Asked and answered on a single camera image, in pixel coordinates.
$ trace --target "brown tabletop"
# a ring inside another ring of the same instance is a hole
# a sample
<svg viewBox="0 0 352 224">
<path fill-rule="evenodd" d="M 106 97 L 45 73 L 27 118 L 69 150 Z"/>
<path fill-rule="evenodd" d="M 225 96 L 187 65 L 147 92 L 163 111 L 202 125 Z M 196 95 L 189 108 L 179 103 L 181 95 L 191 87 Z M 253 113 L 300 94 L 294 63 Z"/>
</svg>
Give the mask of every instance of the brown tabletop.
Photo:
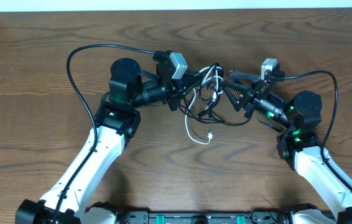
<svg viewBox="0 0 352 224">
<path fill-rule="evenodd" d="M 287 75 L 333 72 L 340 100 L 327 148 L 352 177 L 352 9 L 0 13 L 0 223 L 14 222 L 25 198 L 38 201 L 85 143 L 91 124 L 65 62 L 73 49 L 95 43 L 172 49 L 194 70 L 219 62 L 226 71 L 258 73 L 271 57 Z M 90 49 L 73 59 L 76 84 L 93 112 L 108 91 L 111 64 L 121 57 L 155 71 L 150 55 L 122 50 Z M 275 92 L 289 100 L 302 90 L 322 96 L 322 138 L 333 107 L 332 80 L 315 75 L 284 82 Z M 227 120 L 245 120 L 227 97 L 215 110 Z M 209 146 L 192 142 L 183 114 L 166 105 L 141 109 L 141 119 L 90 203 L 240 211 L 309 202 L 328 210 L 279 159 L 277 133 L 256 119 L 235 128 L 190 121 L 202 140 L 213 130 Z"/>
</svg>

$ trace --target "wood grain surface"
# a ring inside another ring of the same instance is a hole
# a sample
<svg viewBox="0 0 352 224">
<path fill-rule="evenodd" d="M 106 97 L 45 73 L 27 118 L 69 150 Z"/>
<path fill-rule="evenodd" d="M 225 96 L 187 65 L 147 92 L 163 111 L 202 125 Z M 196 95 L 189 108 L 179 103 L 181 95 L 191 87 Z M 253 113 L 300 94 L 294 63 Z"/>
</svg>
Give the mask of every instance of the wood grain surface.
<svg viewBox="0 0 352 224">
<path fill-rule="evenodd" d="M 226 70 L 257 73 L 272 57 L 287 75 L 332 71 L 340 100 L 327 148 L 352 177 L 352 9 L 0 13 L 0 223 L 14 222 L 25 198 L 38 201 L 85 143 L 91 124 L 65 62 L 73 49 L 95 43 L 172 49 L 196 70 L 219 62 Z M 86 50 L 73 59 L 73 76 L 92 111 L 108 91 L 111 64 L 121 57 L 155 69 L 149 55 L 114 49 Z M 287 81 L 276 93 L 289 100 L 302 90 L 323 98 L 322 138 L 333 106 L 331 79 Z M 216 110 L 230 121 L 244 120 L 226 97 Z M 213 130 L 209 146 L 192 142 L 183 114 L 168 106 L 143 108 L 141 119 L 91 203 L 241 211 L 309 202 L 328 210 L 279 159 L 277 133 L 255 119 L 236 128 L 191 121 L 197 138 Z"/>
</svg>

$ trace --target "robotic arm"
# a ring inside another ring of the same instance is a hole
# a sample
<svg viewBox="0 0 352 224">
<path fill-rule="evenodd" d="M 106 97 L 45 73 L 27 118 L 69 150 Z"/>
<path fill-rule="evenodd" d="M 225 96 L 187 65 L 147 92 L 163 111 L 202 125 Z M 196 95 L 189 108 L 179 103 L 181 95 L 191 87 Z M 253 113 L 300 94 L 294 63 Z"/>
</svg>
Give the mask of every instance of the robotic arm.
<svg viewBox="0 0 352 224">
<path fill-rule="evenodd" d="M 157 62 L 156 75 L 141 70 L 131 58 L 122 58 L 113 63 L 110 92 L 103 95 L 94 116 L 98 137 L 96 147 L 92 147 L 95 141 L 92 129 L 71 166 L 39 202 L 23 201 L 16 213 L 16 223 L 116 222 L 117 216 L 113 212 L 91 210 L 85 213 L 85 210 L 104 173 L 136 133 L 141 119 L 135 108 L 163 102 L 168 104 L 171 111 L 175 111 L 181 100 L 206 78 L 203 72 L 187 70 L 182 54 L 170 50 L 149 53 L 153 54 Z M 321 97 L 311 91 L 302 91 L 291 101 L 283 100 L 272 89 L 284 77 L 285 73 L 280 70 L 278 61 L 267 59 L 262 64 L 260 75 L 232 73 L 232 80 L 221 82 L 220 87 L 236 111 L 244 108 L 245 117 L 250 119 L 254 110 L 258 110 L 267 119 L 286 129 L 284 134 L 277 137 L 280 157 L 313 185 L 333 215 L 338 217 L 338 223 L 350 222 L 352 180 L 323 148 L 315 130 L 321 121 Z M 248 79 L 252 84 L 243 85 L 241 79 Z M 65 191 L 65 185 L 69 182 L 71 184 Z M 322 216 L 316 209 L 306 208 L 280 215 L 279 223 L 334 221 Z"/>
</svg>

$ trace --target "white wall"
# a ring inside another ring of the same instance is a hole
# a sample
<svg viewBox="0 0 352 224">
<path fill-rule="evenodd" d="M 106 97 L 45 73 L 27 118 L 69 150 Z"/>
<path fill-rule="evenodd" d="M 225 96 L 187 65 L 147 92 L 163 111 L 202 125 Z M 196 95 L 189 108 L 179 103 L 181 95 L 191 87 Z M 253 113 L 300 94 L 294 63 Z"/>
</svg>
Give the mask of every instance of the white wall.
<svg viewBox="0 0 352 224">
<path fill-rule="evenodd" d="M 0 12 L 352 7 L 352 0 L 0 0 Z"/>
</svg>

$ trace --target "white cable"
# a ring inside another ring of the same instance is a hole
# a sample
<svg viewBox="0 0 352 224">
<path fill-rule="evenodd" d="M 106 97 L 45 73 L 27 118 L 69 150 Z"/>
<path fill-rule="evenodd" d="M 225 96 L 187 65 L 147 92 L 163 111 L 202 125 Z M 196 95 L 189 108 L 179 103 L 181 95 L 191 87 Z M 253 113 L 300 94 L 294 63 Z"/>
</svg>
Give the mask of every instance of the white cable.
<svg viewBox="0 0 352 224">
<path fill-rule="evenodd" d="M 190 104 L 189 104 L 189 106 L 188 106 L 188 110 L 186 110 L 186 116 L 185 116 L 185 118 L 184 118 L 184 123 L 186 124 L 187 134 L 188 134 L 188 136 L 190 137 L 190 139 L 193 140 L 193 141 L 195 141 L 196 143 L 199 143 L 199 144 L 209 144 L 209 143 L 211 143 L 211 138 L 212 138 L 212 136 L 213 136 L 213 134 L 212 134 L 211 131 L 209 131 L 209 133 L 208 133 L 208 142 L 200 142 L 200 141 L 197 141 L 197 140 L 195 140 L 194 138 L 192 138 L 191 135 L 190 135 L 190 132 L 188 132 L 188 125 L 187 125 L 188 112 L 190 111 L 191 107 L 193 106 L 194 101 L 195 101 L 195 97 L 197 96 L 197 93 L 195 92 L 195 89 L 194 89 L 194 88 L 193 88 L 193 91 L 194 91 L 194 97 L 193 97 L 193 99 L 191 100 L 191 102 L 190 102 Z"/>
</svg>

